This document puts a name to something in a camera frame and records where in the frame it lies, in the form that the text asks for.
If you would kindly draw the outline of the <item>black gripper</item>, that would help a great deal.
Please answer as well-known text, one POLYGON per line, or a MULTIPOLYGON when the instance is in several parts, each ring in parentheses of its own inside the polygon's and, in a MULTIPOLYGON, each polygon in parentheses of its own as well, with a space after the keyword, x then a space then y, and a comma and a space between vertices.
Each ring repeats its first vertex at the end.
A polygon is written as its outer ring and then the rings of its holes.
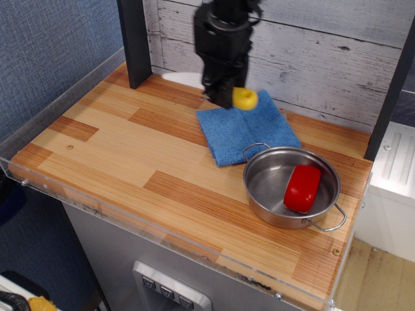
POLYGON ((234 87, 245 87, 253 32, 251 3, 204 3, 194 18, 195 52, 204 62, 202 85, 209 101, 232 107, 234 87))

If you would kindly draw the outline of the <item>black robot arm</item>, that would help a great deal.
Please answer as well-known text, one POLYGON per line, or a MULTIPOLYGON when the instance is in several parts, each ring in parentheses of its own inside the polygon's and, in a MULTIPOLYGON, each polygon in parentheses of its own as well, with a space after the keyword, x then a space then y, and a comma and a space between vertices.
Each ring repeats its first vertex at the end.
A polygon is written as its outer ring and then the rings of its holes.
POLYGON ((244 87, 252 48, 251 35, 262 11, 259 1, 210 1, 194 13, 195 52, 204 68, 204 96, 229 109, 236 87, 244 87))

